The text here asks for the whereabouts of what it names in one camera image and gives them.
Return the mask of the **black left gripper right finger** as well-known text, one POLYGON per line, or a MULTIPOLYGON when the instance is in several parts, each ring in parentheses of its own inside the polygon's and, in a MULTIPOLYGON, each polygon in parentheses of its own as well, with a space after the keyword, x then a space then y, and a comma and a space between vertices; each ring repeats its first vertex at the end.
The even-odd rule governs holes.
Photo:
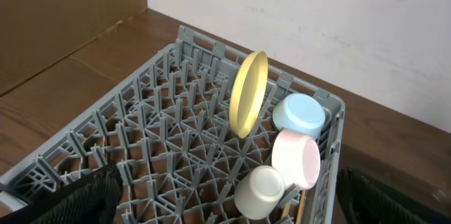
POLYGON ((338 173, 338 201, 351 224, 449 224, 450 218, 357 169, 338 173))

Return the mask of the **white plastic cup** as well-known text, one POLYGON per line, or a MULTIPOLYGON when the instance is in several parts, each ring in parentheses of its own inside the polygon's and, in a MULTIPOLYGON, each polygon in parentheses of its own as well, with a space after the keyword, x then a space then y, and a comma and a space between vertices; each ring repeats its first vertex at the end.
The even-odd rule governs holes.
POLYGON ((274 210, 284 191, 281 174, 272 166, 259 166, 238 183, 234 202, 244 217, 260 220, 274 210))

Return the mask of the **pink bowl with food scraps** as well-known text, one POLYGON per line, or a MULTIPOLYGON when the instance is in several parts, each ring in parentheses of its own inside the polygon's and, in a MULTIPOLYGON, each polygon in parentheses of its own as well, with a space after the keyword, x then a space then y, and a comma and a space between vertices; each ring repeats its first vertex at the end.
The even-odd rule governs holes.
POLYGON ((285 188, 311 189, 320 173, 320 153, 315 139, 293 130, 281 130, 273 144, 271 165, 281 174, 285 188))

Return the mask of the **brown cardboard panel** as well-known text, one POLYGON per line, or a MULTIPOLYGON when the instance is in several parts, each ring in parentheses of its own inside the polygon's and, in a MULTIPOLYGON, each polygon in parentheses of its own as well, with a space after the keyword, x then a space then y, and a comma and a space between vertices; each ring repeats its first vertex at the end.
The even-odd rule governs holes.
POLYGON ((146 7, 147 0, 1 0, 1 92, 146 7))

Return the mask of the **yellow plastic plate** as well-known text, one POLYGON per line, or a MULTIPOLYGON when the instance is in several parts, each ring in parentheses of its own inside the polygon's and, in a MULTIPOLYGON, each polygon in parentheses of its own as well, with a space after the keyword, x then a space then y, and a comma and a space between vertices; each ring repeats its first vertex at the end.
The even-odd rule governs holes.
POLYGON ((251 53, 237 72, 230 98, 231 130, 245 138, 254 127, 266 92, 268 57, 265 51, 251 53))

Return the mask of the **grey plastic dish rack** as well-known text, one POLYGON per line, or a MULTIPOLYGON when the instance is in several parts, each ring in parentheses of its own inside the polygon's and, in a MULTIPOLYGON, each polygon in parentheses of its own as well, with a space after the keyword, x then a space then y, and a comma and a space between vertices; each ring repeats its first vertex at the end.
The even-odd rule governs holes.
MULTIPOLYGON (((178 37, 1 177, 1 202, 17 211, 110 163, 118 166, 121 223, 245 223, 233 190, 271 162, 276 104, 312 91, 326 121, 321 171, 301 223, 330 223, 345 103, 270 66, 264 102, 249 136, 228 123, 233 81, 245 54, 188 27, 178 37)), ((288 190, 266 223, 295 223, 301 192, 288 190), (290 201, 288 216, 281 218, 290 201)))

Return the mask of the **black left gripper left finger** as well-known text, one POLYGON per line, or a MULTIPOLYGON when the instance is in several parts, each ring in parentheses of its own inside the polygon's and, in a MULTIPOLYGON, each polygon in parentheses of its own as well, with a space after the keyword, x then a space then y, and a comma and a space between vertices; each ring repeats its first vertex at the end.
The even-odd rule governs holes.
POLYGON ((1 223, 111 224, 122 196, 120 171, 108 165, 2 217, 1 223))

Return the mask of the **wooden chopstick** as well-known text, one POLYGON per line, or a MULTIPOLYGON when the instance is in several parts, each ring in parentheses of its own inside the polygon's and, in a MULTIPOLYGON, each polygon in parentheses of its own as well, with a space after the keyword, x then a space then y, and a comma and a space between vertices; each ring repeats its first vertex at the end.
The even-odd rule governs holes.
POLYGON ((300 224, 302 221, 302 216, 303 216, 303 211, 304 211, 304 204, 305 204, 305 199, 306 199, 306 194, 307 191, 303 190, 301 193, 301 197, 299 200, 299 206, 298 206, 298 211, 297 211, 297 217, 295 220, 295 224, 300 224))
POLYGON ((285 217, 288 216, 288 212, 289 212, 289 210, 290 210, 290 206, 291 206, 291 202, 288 201, 288 202, 285 204, 284 208, 283 208, 283 212, 282 212, 281 218, 285 218, 285 217))

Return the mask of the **light blue plastic bowl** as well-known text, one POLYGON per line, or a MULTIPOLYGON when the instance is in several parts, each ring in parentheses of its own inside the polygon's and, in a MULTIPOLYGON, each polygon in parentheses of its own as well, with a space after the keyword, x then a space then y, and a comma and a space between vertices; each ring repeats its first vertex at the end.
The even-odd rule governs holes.
POLYGON ((287 95, 276 105, 272 119, 278 130, 293 130, 318 139, 326 114, 313 97, 294 93, 287 95))

